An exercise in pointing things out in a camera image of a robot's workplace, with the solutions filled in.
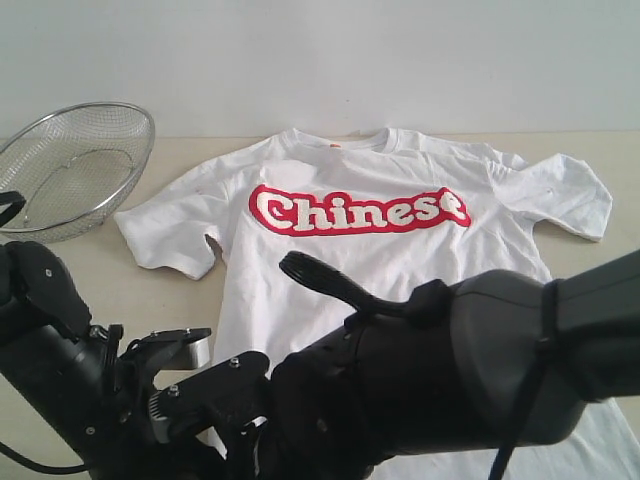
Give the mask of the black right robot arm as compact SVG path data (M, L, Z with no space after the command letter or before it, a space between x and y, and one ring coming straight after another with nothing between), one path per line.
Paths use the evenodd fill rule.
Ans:
M281 270L353 308L288 355L222 429L229 479L363 479L397 456L518 447L569 436L586 406L639 392L639 256L540 283L488 271L433 280L403 303L288 253Z

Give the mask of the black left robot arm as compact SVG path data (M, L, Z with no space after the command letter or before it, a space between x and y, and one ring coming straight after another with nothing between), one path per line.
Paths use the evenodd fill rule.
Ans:
M196 435L156 439L148 401L163 369L196 369L210 329L161 331L118 347L124 328L94 325L65 264L35 241L1 247L1 373L76 453L77 466L6 457L45 475L93 479L221 479L224 460Z

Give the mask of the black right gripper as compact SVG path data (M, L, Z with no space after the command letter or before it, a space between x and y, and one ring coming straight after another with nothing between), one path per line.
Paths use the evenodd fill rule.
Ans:
M228 479L308 479L310 419L278 409L216 409Z

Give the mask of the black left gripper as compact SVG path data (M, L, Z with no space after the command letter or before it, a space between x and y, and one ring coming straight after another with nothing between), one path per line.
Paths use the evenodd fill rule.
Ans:
M92 479L222 479L220 454L196 437L166 444L153 432L148 403L159 390L147 384L115 393L98 384L91 407L89 475Z

